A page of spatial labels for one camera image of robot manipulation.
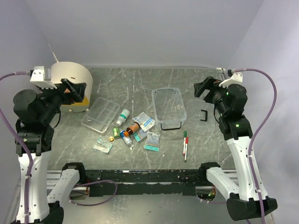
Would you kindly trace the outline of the clear plastic medicine box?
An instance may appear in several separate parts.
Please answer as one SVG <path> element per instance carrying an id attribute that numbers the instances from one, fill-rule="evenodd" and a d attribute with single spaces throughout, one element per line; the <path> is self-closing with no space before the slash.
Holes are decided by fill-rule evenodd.
<path id="1" fill-rule="evenodd" d="M 159 131 L 181 129 L 187 114 L 180 89 L 171 87 L 153 89 L 151 94 L 157 129 Z"/>

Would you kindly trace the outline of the white bottle green label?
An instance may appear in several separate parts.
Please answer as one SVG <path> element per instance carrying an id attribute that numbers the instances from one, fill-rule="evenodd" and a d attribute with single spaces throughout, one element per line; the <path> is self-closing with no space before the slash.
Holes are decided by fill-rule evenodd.
<path id="1" fill-rule="evenodd" d="M 130 111 L 127 109 L 123 109 L 122 112 L 120 113 L 120 115 L 117 118 L 116 124 L 118 126 L 121 126 L 129 117 L 130 115 Z"/>

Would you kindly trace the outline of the brown bottle orange cap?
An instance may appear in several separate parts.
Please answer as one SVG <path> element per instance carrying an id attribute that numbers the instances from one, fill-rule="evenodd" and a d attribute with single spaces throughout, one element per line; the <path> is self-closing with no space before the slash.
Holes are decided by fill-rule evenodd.
<path id="1" fill-rule="evenodd" d="M 140 128 L 140 125 L 137 122 L 134 122 L 126 129 L 126 131 L 124 131 L 123 135 L 125 137 L 128 137 L 129 135 L 136 133 L 136 131 L 139 128 Z"/>

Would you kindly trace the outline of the white blue gauze packet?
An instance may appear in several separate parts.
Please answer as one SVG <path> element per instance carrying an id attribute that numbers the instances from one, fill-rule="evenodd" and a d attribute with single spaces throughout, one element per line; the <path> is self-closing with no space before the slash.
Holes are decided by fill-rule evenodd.
<path id="1" fill-rule="evenodd" d="M 155 120 L 145 112 L 142 112 L 137 117 L 133 118 L 133 121 L 138 123 L 140 128 L 145 132 L 155 125 Z"/>

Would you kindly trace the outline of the teal header swab packet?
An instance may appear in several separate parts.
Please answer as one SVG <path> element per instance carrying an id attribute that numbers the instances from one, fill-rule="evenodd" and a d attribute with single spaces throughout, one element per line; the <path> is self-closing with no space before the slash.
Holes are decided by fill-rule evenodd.
<path id="1" fill-rule="evenodd" d="M 133 134 L 135 140 L 137 142 L 140 142 L 141 140 L 143 140 L 144 138 L 147 137 L 147 131 L 142 130 L 141 128 L 139 128 L 134 134 Z"/>
<path id="2" fill-rule="evenodd" d="M 160 144 L 160 135 L 153 132 L 148 132 L 144 149 L 158 152 L 159 144 Z"/>

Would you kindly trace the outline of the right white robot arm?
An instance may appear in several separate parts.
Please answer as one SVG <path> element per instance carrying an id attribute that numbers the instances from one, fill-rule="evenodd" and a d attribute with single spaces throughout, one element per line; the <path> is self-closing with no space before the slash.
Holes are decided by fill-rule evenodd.
<path id="1" fill-rule="evenodd" d="M 243 115 L 247 91 L 236 83 L 224 86 L 213 77 L 194 84 L 195 97 L 200 97 L 205 90 L 208 94 L 204 101 L 213 104 L 220 115 L 219 129 L 233 156 L 238 184 L 216 162 L 201 164 L 198 180 L 202 185 L 213 184 L 218 189 L 226 199 L 228 213 L 234 221 L 264 218 L 276 210 L 278 204 L 275 198 L 269 197 L 258 173 L 252 148 L 254 135 Z"/>

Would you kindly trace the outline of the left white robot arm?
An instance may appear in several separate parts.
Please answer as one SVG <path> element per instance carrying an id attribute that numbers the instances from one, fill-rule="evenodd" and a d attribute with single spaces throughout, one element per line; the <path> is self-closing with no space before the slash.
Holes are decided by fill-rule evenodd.
<path id="1" fill-rule="evenodd" d="M 61 224 L 64 205 L 75 186 L 87 182 L 81 162 L 63 166 L 60 178 L 47 193 L 47 167 L 52 150 L 54 128 L 51 122 L 62 105 L 82 102 L 85 83 L 74 84 L 61 79 L 53 89 L 22 90 L 14 96 L 16 153 L 21 168 L 21 198 L 16 224 Z"/>

